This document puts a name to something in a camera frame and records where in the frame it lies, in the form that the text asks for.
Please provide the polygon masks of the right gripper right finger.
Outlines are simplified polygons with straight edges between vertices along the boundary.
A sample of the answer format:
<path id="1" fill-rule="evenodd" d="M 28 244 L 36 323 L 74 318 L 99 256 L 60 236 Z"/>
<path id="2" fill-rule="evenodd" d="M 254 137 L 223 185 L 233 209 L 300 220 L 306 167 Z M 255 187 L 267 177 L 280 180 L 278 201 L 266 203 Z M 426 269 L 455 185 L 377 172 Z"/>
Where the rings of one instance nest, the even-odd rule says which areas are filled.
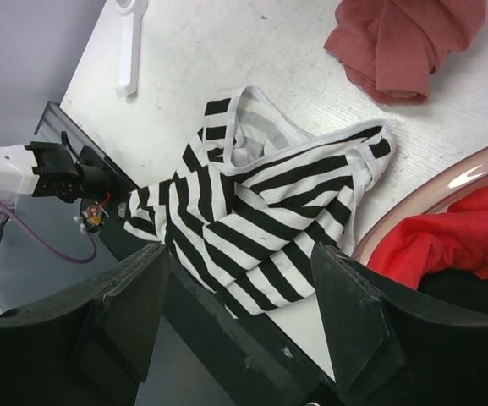
<path id="1" fill-rule="evenodd" d="M 488 405 L 488 314 L 312 250 L 315 294 L 347 405 Z"/>

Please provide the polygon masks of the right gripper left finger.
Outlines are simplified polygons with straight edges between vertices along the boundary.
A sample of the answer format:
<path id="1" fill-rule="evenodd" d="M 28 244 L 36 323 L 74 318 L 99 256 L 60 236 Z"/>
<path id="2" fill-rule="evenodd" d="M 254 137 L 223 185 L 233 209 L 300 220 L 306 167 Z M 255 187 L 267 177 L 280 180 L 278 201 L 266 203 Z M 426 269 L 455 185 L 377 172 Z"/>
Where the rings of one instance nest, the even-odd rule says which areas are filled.
<path id="1" fill-rule="evenodd" d="M 0 405 L 132 405 L 170 273 L 148 245 L 113 269 L 0 316 Z"/>

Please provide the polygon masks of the black white striped tank top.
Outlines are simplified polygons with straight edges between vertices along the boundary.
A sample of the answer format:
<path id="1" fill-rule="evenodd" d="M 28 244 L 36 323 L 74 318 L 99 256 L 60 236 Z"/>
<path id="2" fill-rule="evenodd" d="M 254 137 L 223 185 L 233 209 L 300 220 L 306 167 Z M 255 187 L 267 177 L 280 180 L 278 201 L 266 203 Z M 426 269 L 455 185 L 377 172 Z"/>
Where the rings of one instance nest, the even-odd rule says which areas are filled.
<path id="1" fill-rule="evenodd" d="M 192 143 L 236 183 L 243 203 L 219 217 L 217 225 L 263 244 L 297 292 L 291 300 L 273 283 L 263 283 L 273 298 L 270 312 L 314 293 L 315 245 L 354 247 L 357 206 L 386 170 L 396 138 L 380 119 L 309 134 L 261 89 L 248 86 L 207 102 L 186 147 Z"/>

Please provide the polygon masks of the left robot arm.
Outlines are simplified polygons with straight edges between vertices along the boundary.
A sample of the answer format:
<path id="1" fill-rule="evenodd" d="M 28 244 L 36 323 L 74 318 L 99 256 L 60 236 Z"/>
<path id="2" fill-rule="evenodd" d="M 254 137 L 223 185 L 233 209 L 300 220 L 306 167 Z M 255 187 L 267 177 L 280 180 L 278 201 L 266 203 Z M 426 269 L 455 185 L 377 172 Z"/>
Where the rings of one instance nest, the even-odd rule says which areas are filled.
<path id="1" fill-rule="evenodd" d="M 110 197 L 107 170 L 80 158 L 68 134 L 58 143 L 32 141 L 0 147 L 0 192 L 103 202 Z"/>

